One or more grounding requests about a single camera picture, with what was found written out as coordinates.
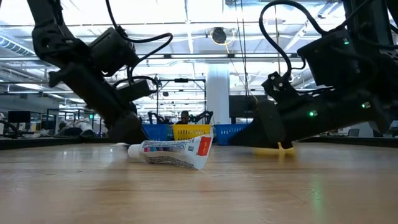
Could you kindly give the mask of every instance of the white toothpaste tube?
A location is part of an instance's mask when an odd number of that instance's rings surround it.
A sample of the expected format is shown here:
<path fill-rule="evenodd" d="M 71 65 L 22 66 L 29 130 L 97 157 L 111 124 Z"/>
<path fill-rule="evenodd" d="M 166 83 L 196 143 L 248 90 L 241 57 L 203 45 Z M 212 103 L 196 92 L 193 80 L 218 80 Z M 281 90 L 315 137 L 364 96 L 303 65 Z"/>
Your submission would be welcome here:
<path fill-rule="evenodd" d="M 191 140 L 143 141 L 129 147 L 129 156 L 151 164 L 172 164 L 189 169 L 205 168 L 213 135 Z"/>

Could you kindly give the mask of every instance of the blue basket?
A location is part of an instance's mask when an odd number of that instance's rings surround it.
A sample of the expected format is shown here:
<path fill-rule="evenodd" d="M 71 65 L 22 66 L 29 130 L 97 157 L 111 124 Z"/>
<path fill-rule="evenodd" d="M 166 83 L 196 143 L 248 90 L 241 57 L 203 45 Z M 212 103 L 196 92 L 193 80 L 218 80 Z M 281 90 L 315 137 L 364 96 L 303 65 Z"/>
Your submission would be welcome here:
<path fill-rule="evenodd" d="M 173 128 L 168 124 L 143 124 L 145 133 L 150 140 L 171 141 L 173 139 Z"/>
<path fill-rule="evenodd" d="M 247 124 L 216 124 L 215 128 L 218 145 L 228 146 L 228 139 L 246 126 Z"/>

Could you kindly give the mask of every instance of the cable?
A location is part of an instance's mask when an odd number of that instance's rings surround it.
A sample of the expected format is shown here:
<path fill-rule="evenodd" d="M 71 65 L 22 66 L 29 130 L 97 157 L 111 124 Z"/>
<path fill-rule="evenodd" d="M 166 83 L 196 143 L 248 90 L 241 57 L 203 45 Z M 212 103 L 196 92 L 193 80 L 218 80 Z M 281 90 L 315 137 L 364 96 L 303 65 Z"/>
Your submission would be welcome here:
<path fill-rule="evenodd" d="M 361 87 L 364 87 L 364 86 L 368 85 L 371 81 L 373 81 L 376 78 L 376 76 L 377 76 L 377 66 L 372 60 L 370 60 L 370 59 L 368 59 L 366 57 L 360 56 L 358 54 L 347 53 L 344 50 L 338 49 L 337 47 L 331 47 L 331 49 L 334 50 L 338 54 L 344 55 L 344 56 L 346 56 L 348 58 L 352 58 L 352 59 L 355 59 L 355 60 L 360 61 L 360 62 L 364 62 L 365 65 L 369 65 L 370 66 L 371 76 L 368 79 L 366 79 L 366 78 L 362 79 L 364 81 L 363 82 L 359 82 L 357 84 L 357 88 L 361 88 Z"/>
<path fill-rule="evenodd" d="M 336 28 L 334 28 L 333 30 L 339 30 L 339 29 L 344 29 L 345 26 L 347 26 L 347 23 L 352 20 L 357 13 L 362 10 L 363 7 L 365 7 L 366 5 L 372 3 L 374 0 L 366 0 L 365 2 L 363 2 L 360 6 L 358 6 L 347 18 L 346 20 L 344 20 L 344 22 L 342 22 L 340 25 L 338 25 Z"/>
<path fill-rule="evenodd" d="M 369 44 L 375 47 L 379 47 L 381 49 L 386 49 L 386 50 L 396 50 L 398 49 L 398 45 L 386 45 L 386 44 L 378 44 L 375 42 L 371 42 L 370 40 L 367 40 L 363 35 L 358 34 L 358 39 L 362 42 L 364 42 L 365 44 Z"/>
<path fill-rule="evenodd" d="M 113 24 L 115 30 L 120 34 L 120 36 L 121 36 L 124 40 L 130 41 L 130 42 L 135 43 L 135 44 L 142 44 L 142 43 L 152 42 L 152 41 L 154 41 L 154 40 L 160 40 L 160 39 L 163 39 L 163 38 L 165 38 L 165 37 L 169 37 L 169 39 L 168 39 L 165 43 L 163 43 L 161 46 L 157 47 L 155 50 L 149 52 L 148 54 L 146 54 L 145 56 L 143 56 L 142 58 L 140 58 L 139 61 L 137 62 L 137 64 L 141 63 L 143 60 L 147 59 L 149 56 L 151 56 L 151 55 L 157 53 L 158 51 L 162 50 L 164 47 L 166 47 L 166 46 L 167 46 L 169 43 L 171 43 L 171 41 L 173 40 L 173 34 L 171 34 L 171 33 L 169 33 L 169 32 L 168 32 L 168 33 L 165 33 L 165 34 L 161 34 L 161 35 L 155 36 L 155 37 L 151 37 L 151 38 L 148 38 L 148 39 L 142 39 L 142 40 L 133 40 L 133 39 L 130 39 L 130 38 L 127 36 L 127 34 L 126 34 L 126 32 L 124 31 L 124 29 L 123 29 L 121 26 L 117 25 L 116 21 L 114 20 L 113 13 L 112 13 L 112 9 L 111 9 L 111 5 L 110 5 L 110 3 L 109 3 L 109 0 L 105 0 L 105 2 L 106 2 L 106 7 L 107 7 L 107 9 L 108 9 L 108 14 L 109 14 L 109 17 L 111 18 L 112 24 Z"/>
<path fill-rule="evenodd" d="M 235 3 L 235 12 L 238 13 L 238 5 Z M 243 54 L 242 61 L 243 61 L 243 69 L 244 69 L 244 79 L 245 79 L 245 95 L 246 98 L 248 98 L 248 91 L 249 91 L 249 83 L 248 83 L 248 71 L 246 69 L 246 34 L 244 30 L 244 18 L 243 18 L 243 3 L 241 1 L 241 12 L 242 12 L 242 26 L 243 26 L 243 45 L 244 45 L 244 50 L 242 48 L 242 39 L 241 39 L 241 31 L 239 28 L 239 18 L 236 17 L 236 24 L 238 26 L 238 34 L 239 34 L 239 45 L 241 47 L 241 53 Z M 246 122 L 248 122 L 248 112 L 246 112 Z"/>
<path fill-rule="evenodd" d="M 303 61 L 303 66 L 300 68 L 292 68 L 292 70 L 303 70 L 305 66 L 307 66 L 307 63 L 304 58 L 301 58 L 301 61 Z"/>
<path fill-rule="evenodd" d="M 275 41 L 270 37 L 270 35 L 267 33 L 266 28 L 264 27 L 264 13 L 266 12 L 267 9 L 269 9 L 272 6 L 276 6 L 279 4 L 285 4 L 288 6 L 293 6 L 296 7 L 297 9 L 299 9 L 300 11 L 302 11 L 305 16 L 307 17 L 308 21 L 312 24 L 312 26 L 314 27 L 314 29 L 320 33 L 321 35 L 327 35 L 327 31 L 323 30 L 318 23 L 316 22 L 316 20 L 311 16 L 311 14 L 307 11 L 307 9 L 302 6 L 300 3 L 294 2 L 294 1 L 290 1 L 290 0 L 276 0 L 273 2 L 270 2 L 269 4 L 267 4 L 264 8 L 262 8 L 262 11 L 260 13 L 260 18 L 259 18 L 259 25 L 260 25 L 260 30 L 261 33 L 264 35 L 264 37 L 267 39 L 267 41 L 276 49 L 276 51 L 278 51 L 278 53 L 281 54 L 281 56 L 284 58 L 286 64 L 287 64 L 287 71 L 283 74 L 283 78 L 285 80 L 287 80 L 291 73 L 292 73 L 292 63 L 290 62 L 289 57 L 287 56 L 287 54 L 284 52 L 284 50 L 279 47 L 279 45 L 277 45 L 277 43 L 275 43 Z"/>
<path fill-rule="evenodd" d="M 231 60 L 232 66 L 233 66 L 234 69 L 235 69 L 236 74 L 238 74 L 239 81 L 241 81 L 241 83 L 242 83 L 243 86 L 244 86 L 244 82 L 243 82 L 243 80 L 241 79 L 241 77 L 239 76 L 239 72 L 237 71 L 234 62 L 232 61 L 231 58 L 230 58 L 230 60 Z M 249 93 L 250 93 L 251 96 L 253 96 L 253 98 L 254 98 L 254 100 L 256 101 L 256 104 L 257 104 L 257 103 L 258 103 L 257 97 L 256 97 L 251 91 L 249 91 Z"/>

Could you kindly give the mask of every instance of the wooden tabletop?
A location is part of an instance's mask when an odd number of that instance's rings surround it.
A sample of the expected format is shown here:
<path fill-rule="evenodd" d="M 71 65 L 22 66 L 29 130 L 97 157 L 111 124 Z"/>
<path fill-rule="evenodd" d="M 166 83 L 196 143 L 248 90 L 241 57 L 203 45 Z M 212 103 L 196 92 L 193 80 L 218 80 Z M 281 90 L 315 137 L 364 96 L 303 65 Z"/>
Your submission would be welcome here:
<path fill-rule="evenodd" d="M 211 148 L 203 171 L 109 144 L 0 151 L 0 223 L 397 223 L 397 149 Z"/>

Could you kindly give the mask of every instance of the white pillar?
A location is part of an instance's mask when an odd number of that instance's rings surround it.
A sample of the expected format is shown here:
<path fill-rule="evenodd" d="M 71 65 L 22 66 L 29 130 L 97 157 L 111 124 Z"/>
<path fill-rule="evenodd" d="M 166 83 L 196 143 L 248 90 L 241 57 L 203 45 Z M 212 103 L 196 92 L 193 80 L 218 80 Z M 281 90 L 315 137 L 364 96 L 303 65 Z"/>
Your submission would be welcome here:
<path fill-rule="evenodd" d="M 212 124 L 229 124 L 228 64 L 209 64 L 206 77 L 207 110 L 214 112 Z"/>

